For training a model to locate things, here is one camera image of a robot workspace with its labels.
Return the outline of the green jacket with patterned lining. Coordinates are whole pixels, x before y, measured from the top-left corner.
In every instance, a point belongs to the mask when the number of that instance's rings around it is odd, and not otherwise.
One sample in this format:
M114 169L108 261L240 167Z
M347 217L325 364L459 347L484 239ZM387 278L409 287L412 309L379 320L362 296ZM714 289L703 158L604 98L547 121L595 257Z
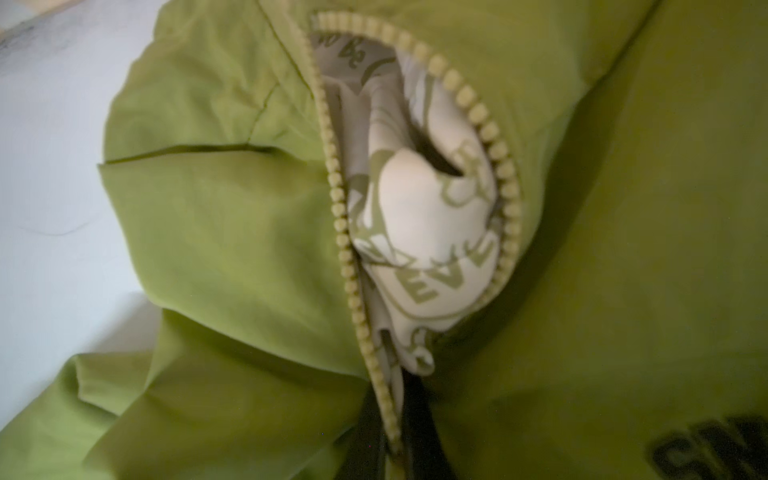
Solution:
M767 475L763 1L169 1L105 125L155 346L5 479L335 479L403 372L457 479Z

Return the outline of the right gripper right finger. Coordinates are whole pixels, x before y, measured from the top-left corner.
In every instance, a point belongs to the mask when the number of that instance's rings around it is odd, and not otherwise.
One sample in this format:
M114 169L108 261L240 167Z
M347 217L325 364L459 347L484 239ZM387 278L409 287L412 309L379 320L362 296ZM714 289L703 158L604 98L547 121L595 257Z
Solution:
M402 441L409 480L456 480L443 451L420 377L403 372Z

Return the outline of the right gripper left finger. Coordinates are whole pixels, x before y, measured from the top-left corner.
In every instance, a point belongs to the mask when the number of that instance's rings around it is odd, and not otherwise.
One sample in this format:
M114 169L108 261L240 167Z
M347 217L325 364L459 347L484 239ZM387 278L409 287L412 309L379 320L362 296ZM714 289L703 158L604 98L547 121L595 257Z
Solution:
M369 389L336 480L383 480L387 436L373 389Z

